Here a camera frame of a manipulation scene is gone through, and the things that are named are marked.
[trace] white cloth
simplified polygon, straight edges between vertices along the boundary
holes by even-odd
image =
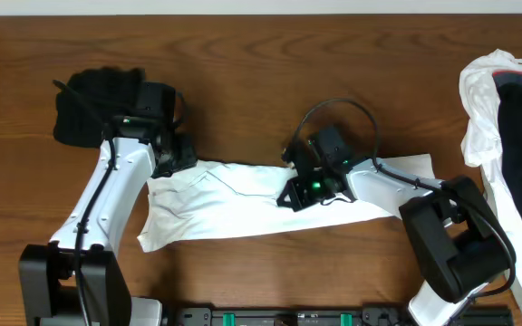
[[[430,155],[385,158],[387,164],[434,178]],[[315,205],[294,213],[278,207],[291,168],[199,161],[172,177],[150,179],[149,216],[138,236],[144,252],[178,240],[219,239],[342,225],[391,216],[363,201]]]
[[[492,77],[493,72],[501,70],[522,72],[522,60],[496,50],[473,61],[460,73],[460,98],[470,116],[461,148],[468,166],[480,166],[487,194],[493,196],[488,202],[517,252],[513,293],[522,311],[522,219],[502,174],[503,148],[498,133],[500,99]]]

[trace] wooden surface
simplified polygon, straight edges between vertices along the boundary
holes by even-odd
[[[383,157],[428,152],[437,177],[480,182],[460,154],[468,117],[459,73],[497,48],[522,58],[522,15],[0,17],[0,325],[24,324],[19,255],[62,224],[98,155],[53,140],[52,79],[144,67],[150,80],[184,92],[201,158],[250,164],[280,165],[308,107],[352,97],[377,117]],[[341,106],[308,129],[328,121],[342,123],[358,149],[370,148],[360,114]],[[219,307],[334,307],[407,302],[421,286],[393,218],[143,254],[135,236],[148,212],[145,191],[119,257],[132,294]],[[509,293],[481,302],[508,304],[522,325]]]

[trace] wooden table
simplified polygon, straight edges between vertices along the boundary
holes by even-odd
[[[52,79],[105,65],[144,67],[150,80],[185,93],[201,158],[257,165],[281,164],[309,106],[352,97],[377,117],[383,157],[430,153],[437,177],[467,174],[480,183],[460,154],[468,117],[459,73],[497,48],[522,58],[522,15],[0,17],[0,325],[24,324],[19,255],[62,224],[98,155],[53,140]],[[367,120],[343,105],[307,129],[334,121],[369,150]],[[422,283],[394,218],[143,254],[135,236],[146,195],[119,257],[134,295],[218,307],[335,307],[406,303]],[[510,293],[481,302],[508,304],[522,325]]]

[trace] white fabric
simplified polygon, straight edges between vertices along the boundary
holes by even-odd
[[[503,148],[498,134],[500,99],[492,77],[493,72],[501,70],[522,72],[522,60],[496,50],[478,58],[460,74],[460,98],[470,116],[461,148],[466,164],[482,169],[487,193],[494,197],[488,202],[517,252],[516,285],[521,289],[514,287],[513,293],[522,311],[522,300],[519,299],[522,297],[522,220],[502,174]]]
[[[434,178],[428,154],[384,160]],[[149,217],[138,236],[140,245],[150,252],[178,240],[266,235],[391,216],[361,201],[315,205],[296,213],[278,207],[277,197],[294,176],[291,168],[199,161],[172,177],[150,179]]]

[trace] green strip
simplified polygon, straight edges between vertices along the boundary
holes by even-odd
[[[349,313],[342,313],[341,324],[342,326],[352,326],[352,315]]]
[[[223,326],[235,326],[235,314],[224,313],[223,314]]]

